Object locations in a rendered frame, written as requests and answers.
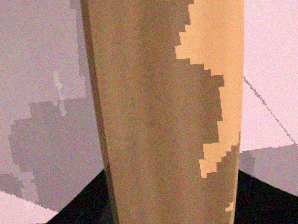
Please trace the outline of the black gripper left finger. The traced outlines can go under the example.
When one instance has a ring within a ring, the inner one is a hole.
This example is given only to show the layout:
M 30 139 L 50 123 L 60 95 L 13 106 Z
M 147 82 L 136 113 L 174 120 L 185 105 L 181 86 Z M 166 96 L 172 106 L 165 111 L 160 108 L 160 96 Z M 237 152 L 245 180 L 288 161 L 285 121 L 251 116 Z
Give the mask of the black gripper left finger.
M 113 224 L 105 169 L 47 224 Z

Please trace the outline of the wooden side rail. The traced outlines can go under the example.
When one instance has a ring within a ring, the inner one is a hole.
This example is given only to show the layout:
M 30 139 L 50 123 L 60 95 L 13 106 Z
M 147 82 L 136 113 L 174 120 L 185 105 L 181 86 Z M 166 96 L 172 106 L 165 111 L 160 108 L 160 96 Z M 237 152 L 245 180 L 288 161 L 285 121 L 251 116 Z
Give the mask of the wooden side rail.
M 245 0 L 80 0 L 113 224 L 234 224 Z

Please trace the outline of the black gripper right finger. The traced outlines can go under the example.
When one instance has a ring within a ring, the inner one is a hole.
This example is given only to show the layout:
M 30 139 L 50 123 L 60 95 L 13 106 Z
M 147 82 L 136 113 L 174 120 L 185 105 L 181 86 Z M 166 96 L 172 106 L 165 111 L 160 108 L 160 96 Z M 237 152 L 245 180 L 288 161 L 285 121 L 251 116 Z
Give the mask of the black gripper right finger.
M 238 171 L 234 224 L 298 224 L 298 196 Z

